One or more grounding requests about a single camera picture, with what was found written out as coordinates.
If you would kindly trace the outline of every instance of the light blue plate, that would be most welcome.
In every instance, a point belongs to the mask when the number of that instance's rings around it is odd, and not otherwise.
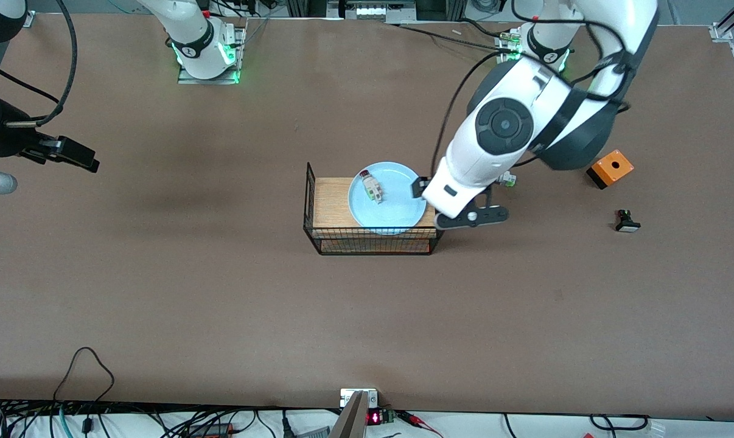
[[[408,166],[391,161],[370,164],[365,169],[383,188],[383,202],[369,199],[362,177],[356,174],[348,189],[348,208],[356,222],[365,228],[395,227],[371,230],[382,235],[397,235],[416,225],[426,210],[424,198],[414,198],[411,190],[418,175]]]

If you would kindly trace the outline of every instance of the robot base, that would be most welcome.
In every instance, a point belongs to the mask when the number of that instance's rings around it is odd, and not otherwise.
[[[178,71],[178,83],[180,84],[197,84],[197,85],[233,85],[240,83],[240,71],[242,70],[242,55],[245,52],[245,29],[234,28],[231,23],[226,24],[228,33],[226,35],[225,44],[223,44],[223,56],[231,61],[234,59],[234,64],[223,70],[222,74],[214,78],[208,78],[203,80],[202,78],[195,78],[190,75],[183,66],[180,66]]]

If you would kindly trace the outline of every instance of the table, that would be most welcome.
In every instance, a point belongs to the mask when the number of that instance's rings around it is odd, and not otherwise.
[[[19,178],[0,197],[0,397],[50,397],[88,344],[112,400],[323,407],[375,386],[395,408],[734,416],[734,65],[706,28],[657,31],[603,151],[636,167],[614,186],[531,164],[496,194],[504,224],[448,232],[431,256],[322,257],[301,230],[306,162],[426,173],[482,50],[273,20],[242,83],[178,86],[153,17],[75,26],[77,80],[43,131],[102,167],[0,160]],[[58,92],[67,38],[38,16],[2,67]],[[574,46],[585,72],[595,50]],[[3,80],[0,97],[51,107]],[[640,232],[612,230],[619,208]],[[107,381],[84,358],[61,396]]]

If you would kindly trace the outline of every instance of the small bottle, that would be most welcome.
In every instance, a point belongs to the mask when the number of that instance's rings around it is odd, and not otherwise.
[[[367,169],[361,171],[359,176],[362,177],[362,184],[365,185],[365,190],[367,191],[369,199],[376,203],[381,203],[383,201],[383,189],[378,183],[378,180],[370,175],[370,172]]]

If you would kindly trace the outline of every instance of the orange box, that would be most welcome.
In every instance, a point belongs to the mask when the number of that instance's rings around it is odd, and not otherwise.
[[[604,189],[634,169],[635,167],[624,157],[624,154],[616,149],[597,160],[586,171],[586,175],[589,175],[600,189]]]

